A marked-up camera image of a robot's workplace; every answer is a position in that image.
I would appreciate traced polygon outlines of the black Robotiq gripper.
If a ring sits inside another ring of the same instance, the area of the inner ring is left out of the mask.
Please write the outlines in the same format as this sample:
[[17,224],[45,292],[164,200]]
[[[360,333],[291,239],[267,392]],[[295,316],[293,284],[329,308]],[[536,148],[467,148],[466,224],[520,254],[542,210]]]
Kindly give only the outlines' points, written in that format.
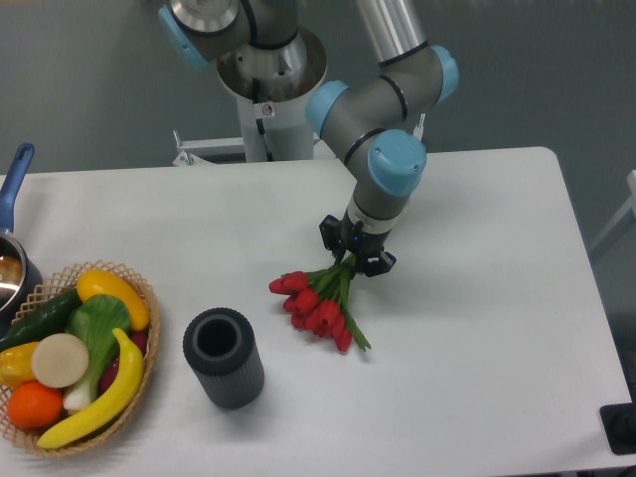
[[324,247],[341,263],[347,251],[353,253],[355,270],[367,277],[375,277],[391,271],[397,258],[384,251],[384,245],[391,231],[369,232],[364,222],[354,222],[346,213],[340,222],[327,215],[319,225]]

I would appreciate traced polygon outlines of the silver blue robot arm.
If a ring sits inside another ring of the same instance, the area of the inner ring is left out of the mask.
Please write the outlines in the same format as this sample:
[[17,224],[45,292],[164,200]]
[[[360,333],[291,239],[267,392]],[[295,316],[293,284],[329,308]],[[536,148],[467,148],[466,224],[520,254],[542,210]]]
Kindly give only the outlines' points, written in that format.
[[409,1],[360,1],[380,75],[352,88],[327,80],[325,49],[302,27],[293,1],[168,1],[158,12],[191,65],[215,65],[235,98],[249,162],[310,159],[323,141],[356,181],[342,218],[320,226],[336,259],[367,276],[388,272],[385,242],[426,163],[419,135],[402,129],[452,94],[459,72],[430,45]]

